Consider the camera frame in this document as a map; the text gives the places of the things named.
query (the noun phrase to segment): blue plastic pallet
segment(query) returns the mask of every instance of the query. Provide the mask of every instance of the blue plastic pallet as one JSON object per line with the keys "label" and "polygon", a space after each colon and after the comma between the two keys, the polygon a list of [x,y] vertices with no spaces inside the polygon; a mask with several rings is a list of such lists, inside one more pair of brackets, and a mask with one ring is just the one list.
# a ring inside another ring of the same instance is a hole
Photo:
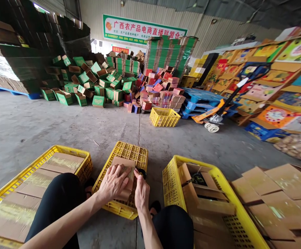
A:
{"label": "blue plastic pallet", "polygon": [[12,93],[12,95],[26,95],[31,100],[40,98],[40,93],[31,93],[31,94],[22,93],[22,92],[18,92],[18,91],[14,91],[14,90],[11,90],[11,89],[0,87],[0,92],[2,92],[2,91],[8,91],[8,92]]}

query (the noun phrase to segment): warehouse wall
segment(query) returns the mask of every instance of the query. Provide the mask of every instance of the warehouse wall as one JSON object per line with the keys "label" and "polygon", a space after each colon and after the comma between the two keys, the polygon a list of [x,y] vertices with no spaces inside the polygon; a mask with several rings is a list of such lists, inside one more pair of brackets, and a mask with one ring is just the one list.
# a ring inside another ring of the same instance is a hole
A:
{"label": "warehouse wall", "polygon": [[[124,3],[124,7],[121,7],[120,0],[80,0],[82,20],[91,28],[91,38],[113,42],[103,37],[103,14],[186,28],[189,30],[189,36],[199,38],[193,51],[194,57],[201,57],[203,52],[231,43],[242,35],[254,33],[257,40],[262,41],[265,38],[274,39],[281,33],[279,29],[267,29],[255,24],[239,26],[241,23],[239,21],[205,16],[200,13],[176,12],[175,9],[130,0]],[[217,19],[217,22],[211,24],[212,19]],[[115,43],[137,46],[121,41]]]}

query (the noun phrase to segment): hand pallet truck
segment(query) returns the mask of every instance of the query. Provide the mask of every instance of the hand pallet truck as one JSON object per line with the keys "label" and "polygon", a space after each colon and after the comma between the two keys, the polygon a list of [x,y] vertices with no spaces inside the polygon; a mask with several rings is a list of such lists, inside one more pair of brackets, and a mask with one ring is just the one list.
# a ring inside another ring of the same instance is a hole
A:
{"label": "hand pallet truck", "polygon": [[[242,78],[242,73],[245,71],[246,68],[248,67],[254,67],[253,69],[250,70],[250,73],[247,74],[245,78]],[[259,67],[264,67],[266,70],[263,73],[256,74],[254,72],[258,72]],[[220,103],[217,107],[213,108],[212,110],[209,110],[201,115],[194,116],[192,119],[196,123],[204,123],[205,128],[210,132],[210,133],[215,133],[217,132],[220,127],[219,125],[223,125],[222,120],[224,114],[227,113],[227,110],[234,105],[234,102],[232,101],[233,98],[236,96],[236,94],[241,90],[241,88],[252,81],[255,81],[257,79],[260,79],[264,75],[266,75],[271,68],[271,63],[251,63],[249,65],[246,65],[243,67],[241,70],[240,74],[238,75],[239,77],[239,83],[237,84],[237,89],[229,96],[228,99],[224,100],[221,99]]]}

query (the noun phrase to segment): yellow box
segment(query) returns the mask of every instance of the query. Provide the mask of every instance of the yellow box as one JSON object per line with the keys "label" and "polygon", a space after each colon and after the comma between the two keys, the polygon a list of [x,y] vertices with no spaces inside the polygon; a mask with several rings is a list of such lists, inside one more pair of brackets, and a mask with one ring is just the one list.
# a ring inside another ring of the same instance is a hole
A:
{"label": "yellow box", "polygon": [[269,246],[247,214],[228,181],[222,172],[214,165],[175,155],[162,172],[164,205],[178,205],[186,211],[182,185],[178,174],[178,167],[183,163],[193,163],[212,168],[209,174],[216,182],[217,187],[226,194],[230,203],[236,205],[236,215],[223,217],[224,222],[234,238],[235,246],[237,248],[269,249]]}
{"label": "yellow box", "polygon": [[[81,183],[84,184],[86,180],[90,177],[93,170],[92,159],[89,152],[62,146],[62,145],[54,145],[46,152],[44,152],[39,158],[37,158],[28,167],[26,167],[22,172],[20,172],[3,188],[0,189],[0,202],[8,194],[12,193],[20,184],[22,184],[30,175],[32,175],[41,165],[43,165],[56,152],[84,158],[84,161],[75,172],[75,175],[79,178]],[[4,246],[8,248],[19,248],[22,246],[22,243],[0,237],[0,246]]]}
{"label": "yellow box", "polygon": [[155,127],[175,127],[181,118],[177,112],[168,108],[152,108],[149,119]]}
{"label": "yellow box", "polygon": [[[111,166],[112,160],[114,157],[122,157],[125,159],[130,159],[136,162],[136,167],[141,168],[144,171],[147,171],[147,162],[148,162],[148,150],[141,148],[139,146],[135,146],[132,144],[127,144],[122,141],[118,141],[113,148],[106,164],[104,165],[99,177],[97,178],[95,185],[93,187],[93,192],[99,190],[101,182],[107,172],[107,168]],[[113,200],[108,202],[102,208],[127,218],[129,220],[134,220],[138,216],[138,212],[134,203],[134,193],[137,187],[137,182],[133,182],[132,193],[127,202]]]}

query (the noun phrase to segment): concrete floor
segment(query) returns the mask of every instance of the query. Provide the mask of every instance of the concrete floor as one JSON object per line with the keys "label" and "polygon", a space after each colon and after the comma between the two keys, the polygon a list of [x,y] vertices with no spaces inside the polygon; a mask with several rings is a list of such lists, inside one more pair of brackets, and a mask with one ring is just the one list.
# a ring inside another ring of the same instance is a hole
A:
{"label": "concrete floor", "polygon": [[[0,92],[0,188],[55,144],[89,151],[96,179],[119,140],[148,149],[149,202],[162,205],[162,170],[173,155],[216,165],[230,181],[254,166],[301,165],[229,120],[217,133],[183,119],[175,128],[156,128],[149,114],[130,114],[124,107],[65,106]],[[144,248],[140,231],[137,219],[100,210],[78,232],[79,244],[82,249]]]}

